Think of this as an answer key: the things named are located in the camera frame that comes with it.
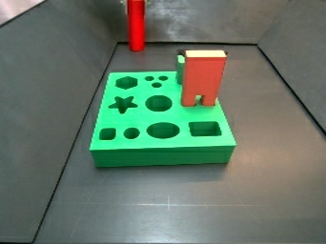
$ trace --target star-shaped hole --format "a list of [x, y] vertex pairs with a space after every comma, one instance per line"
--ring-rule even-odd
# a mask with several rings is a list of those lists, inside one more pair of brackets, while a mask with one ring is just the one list
[[138, 108], [138, 105], [133, 103], [133, 99], [134, 96], [129, 96], [127, 98], [117, 96], [117, 102], [109, 106], [109, 109], [118, 109], [119, 113], [126, 113], [129, 108]]

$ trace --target oval hole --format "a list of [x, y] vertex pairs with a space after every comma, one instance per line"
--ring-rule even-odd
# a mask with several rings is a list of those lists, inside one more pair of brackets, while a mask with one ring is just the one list
[[179, 127], [173, 123], [157, 123], [149, 126], [149, 135], [158, 139], [169, 139], [179, 134]]

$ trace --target gray wall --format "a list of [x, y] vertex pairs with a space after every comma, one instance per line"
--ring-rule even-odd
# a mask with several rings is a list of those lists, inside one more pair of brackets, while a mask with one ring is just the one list
[[117, 46], [95, 3], [51, 0], [0, 29], [0, 242], [31, 242]]
[[288, 5], [258, 45], [326, 131], [326, 1]]
[[44, 0], [0, 0], [0, 26]]
[[[119, 0], [94, 0], [119, 41], [127, 25]], [[257, 44], [288, 0], [153, 0], [147, 9], [149, 42]]]

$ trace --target hole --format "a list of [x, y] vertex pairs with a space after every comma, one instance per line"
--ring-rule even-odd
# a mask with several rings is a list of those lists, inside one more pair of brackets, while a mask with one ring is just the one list
[[99, 140], [114, 140], [117, 138], [117, 129], [106, 128], [101, 130]]
[[118, 81], [117, 81], [117, 87], [118, 88], [127, 90], [127, 89], [131, 89], [137, 86], [138, 86], [138, 79], [134, 77], [127, 76], [125, 78], [118, 79]]
[[134, 96], [129, 96], [127, 98], [122, 98], [119, 96], [115, 97], [117, 102], [109, 106], [109, 109], [118, 109], [119, 113], [126, 113], [127, 109], [138, 108], [138, 105], [133, 103]]
[[165, 95], [154, 95], [147, 100], [147, 107], [154, 112], [167, 111], [173, 107], [173, 100]]
[[162, 80], [162, 81], [165, 81], [165, 80], [167, 80], [167, 79], [169, 79], [169, 76], [162, 75], [162, 76], [159, 76], [159, 77], [158, 77], [158, 79], [159, 79], [159, 80]]
[[155, 138], [167, 139], [179, 134], [179, 127], [171, 123], [157, 123], [149, 127], [147, 132]]
[[141, 132], [137, 128], [129, 128], [126, 131], [125, 131], [125, 137], [127, 139], [135, 139], [138, 138]]
[[190, 122], [190, 133], [193, 136], [219, 136], [222, 131], [219, 124], [215, 121], [207, 122]]
[[162, 84], [161, 84], [159, 82], [154, 82], [154, 83], [151, 84], [151, 86], [153, 86], [154, 88], [161, 88], [161, 87], [162, 87]]
[[153, 76], [147, 76], [147, 77], [146, 77], [146, 80], [147, 80], [147, 81], [151, 81], [151, 80], [154, 80], [154, 77], [153, 77]]

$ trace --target circular hole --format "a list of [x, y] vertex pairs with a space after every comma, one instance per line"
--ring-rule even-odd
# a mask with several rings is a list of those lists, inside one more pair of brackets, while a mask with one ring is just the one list
[[153, 77], [153, 76], [147, 76], [147, 77], [146, 77], [146, 80], [147, 80], [147, 81], [151, 81], [151, 80], [154, 80], [154, 77]]
[[159, 82], [154, 82], [154, 83], [151, 84], [151, 86], [153, 86], [154, 88], [161, 88], [161, 87], [162, 87], [162, 84], [161, 84]]
[[162, 76], [158, 77], [158, 79], [165, 81], [165, 80], [169, 79], [169, 76], [162, 75]]
[[147, 100], [147, 107], [154, 112], [167, 111], [173, 107], [173, 100], [165, 95], [154, 95]]
[[127, 139], [135, 139], [138, 138], [141, 132], [137, 128], [129, 128], [126, 131], [125, 131], [125, 137]]

